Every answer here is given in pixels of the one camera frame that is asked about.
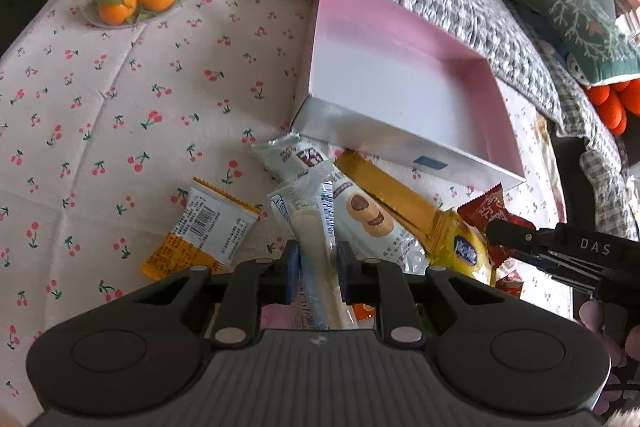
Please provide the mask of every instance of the gold snack wrapper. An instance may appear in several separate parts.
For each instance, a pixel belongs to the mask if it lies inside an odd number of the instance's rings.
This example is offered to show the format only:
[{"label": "gold snack wrapper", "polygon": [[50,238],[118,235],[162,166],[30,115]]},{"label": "gold snack wrapper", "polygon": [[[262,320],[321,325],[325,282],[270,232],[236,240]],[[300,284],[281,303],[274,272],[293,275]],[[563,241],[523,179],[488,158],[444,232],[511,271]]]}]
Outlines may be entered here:
[{"label": "gold snack wrapper", "polygon": [[335,164],[418,238],[427,250],[429,264],[495,284],[484,238],[454,210],[438,210],[357,152],[343,153]]},{"label": "gold snack wrapper", "polygon": [[194,178],[180,219],[140,270],[153,280],[196,265],[230,271],[236,248],[259,215],[254,206]]}]

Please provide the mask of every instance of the open box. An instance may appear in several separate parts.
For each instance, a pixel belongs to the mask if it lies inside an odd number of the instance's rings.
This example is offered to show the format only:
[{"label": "open box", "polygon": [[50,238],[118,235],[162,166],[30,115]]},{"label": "open box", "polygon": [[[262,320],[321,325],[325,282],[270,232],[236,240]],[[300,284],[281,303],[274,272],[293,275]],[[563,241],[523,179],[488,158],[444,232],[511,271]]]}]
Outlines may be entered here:
[{"label": "open box", "polygon": [[317,0],[292,129],[487,190],[524,179],[487,61],[388,0]]}]

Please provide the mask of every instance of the black device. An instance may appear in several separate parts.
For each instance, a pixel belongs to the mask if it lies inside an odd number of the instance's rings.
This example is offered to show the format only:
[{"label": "black device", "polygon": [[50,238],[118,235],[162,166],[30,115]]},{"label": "black device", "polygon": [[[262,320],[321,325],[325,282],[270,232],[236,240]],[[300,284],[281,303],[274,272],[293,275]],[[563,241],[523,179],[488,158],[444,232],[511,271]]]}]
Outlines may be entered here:
[{"label": "black device", "polygon": [[299,266],[289,241],[277,261],[213,276],[194,266],[51,328],[27,356],[45,410],[32,425],[602,424],[589,408],[609,357],[586,328],[443,267],[422,277],[358,261],[340,243],[342,299],[375,306],[376,329],[260,330],[262,305],[292,303]]}]

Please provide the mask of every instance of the barcode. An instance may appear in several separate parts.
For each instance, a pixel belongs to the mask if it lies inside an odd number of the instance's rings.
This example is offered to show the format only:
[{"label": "barcode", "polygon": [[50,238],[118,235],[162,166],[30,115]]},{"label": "barcode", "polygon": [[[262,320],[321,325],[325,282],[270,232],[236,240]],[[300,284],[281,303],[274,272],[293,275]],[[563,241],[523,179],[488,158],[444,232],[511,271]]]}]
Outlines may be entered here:
[{"label": "barcode", "polygon": [[326,228],[329,237],[334,238],[334,192],[331,183],[323,183],[320,192],[320,201],[326,220]]},{"label": "barcode", "polygon": [[193,223],[191,223],[191,232],[202,238],[205,232],[207,232],[212,219],[213,210],[211,210],[206,204],[204,204],[196,218],[193,220]]}]

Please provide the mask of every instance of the screw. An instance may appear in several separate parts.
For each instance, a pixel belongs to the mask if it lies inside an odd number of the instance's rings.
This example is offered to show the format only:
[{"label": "screw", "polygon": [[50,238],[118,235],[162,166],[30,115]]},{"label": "screw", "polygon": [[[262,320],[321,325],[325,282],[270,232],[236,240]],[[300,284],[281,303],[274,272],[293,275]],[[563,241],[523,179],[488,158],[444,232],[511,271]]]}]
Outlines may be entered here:
[{"label": "screw", "polygon": [[400,326],[391,331],[391,338],[401,344],[413,344],[422,338],[422,332],[411,326]]},{"label": "screw", "polygon": [[246,338],[246,333],[240,328],[222,328],[216,331],[214,338],[220,344],[239,344]]}]

